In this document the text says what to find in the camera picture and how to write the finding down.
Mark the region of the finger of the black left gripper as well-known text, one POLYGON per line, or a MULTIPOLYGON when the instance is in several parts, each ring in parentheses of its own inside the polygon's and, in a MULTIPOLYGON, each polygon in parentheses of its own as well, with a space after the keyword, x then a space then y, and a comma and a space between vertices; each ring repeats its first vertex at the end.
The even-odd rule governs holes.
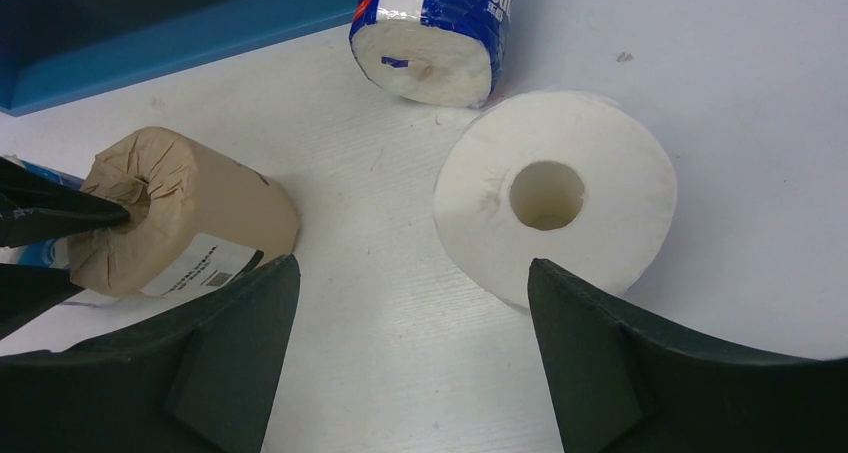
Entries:
POLYGON ((121 225, 122 206, 1 160, 1 245, 20 247, 121 225))

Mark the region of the brown printed paper roll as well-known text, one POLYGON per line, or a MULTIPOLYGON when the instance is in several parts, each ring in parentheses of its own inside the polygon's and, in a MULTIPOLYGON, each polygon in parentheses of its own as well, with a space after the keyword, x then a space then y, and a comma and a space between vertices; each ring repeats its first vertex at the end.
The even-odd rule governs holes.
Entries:
POLYGON ((68 240, 72 282, 112 297, 211 292, 292 253, 300 228, 273 179, 163 127, 98 153, 82 190, 131 215, 68 240))

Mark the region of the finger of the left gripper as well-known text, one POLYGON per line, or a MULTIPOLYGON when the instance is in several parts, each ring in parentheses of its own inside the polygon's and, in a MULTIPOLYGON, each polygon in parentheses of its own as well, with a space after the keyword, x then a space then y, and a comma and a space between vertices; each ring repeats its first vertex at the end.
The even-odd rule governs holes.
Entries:
POLYGON ((1 338, 82 291, 64 269, 1 265, 1 338))

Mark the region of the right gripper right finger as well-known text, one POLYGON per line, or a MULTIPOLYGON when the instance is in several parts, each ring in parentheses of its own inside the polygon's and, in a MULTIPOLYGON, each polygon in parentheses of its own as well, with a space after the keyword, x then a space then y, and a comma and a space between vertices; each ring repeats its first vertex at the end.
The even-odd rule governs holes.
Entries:
POLYGON ((567 452, 843 452, 847 362, 697 332, 546 259, 528 297, 567 452))

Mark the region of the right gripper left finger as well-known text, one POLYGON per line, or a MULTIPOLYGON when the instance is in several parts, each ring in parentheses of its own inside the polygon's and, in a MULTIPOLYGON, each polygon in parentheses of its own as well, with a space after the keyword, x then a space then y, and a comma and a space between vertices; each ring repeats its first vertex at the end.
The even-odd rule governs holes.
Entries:
POLYGON ((1 360, 5 452, 258 452, 300 289, 292 256, 135 325, 1 360))

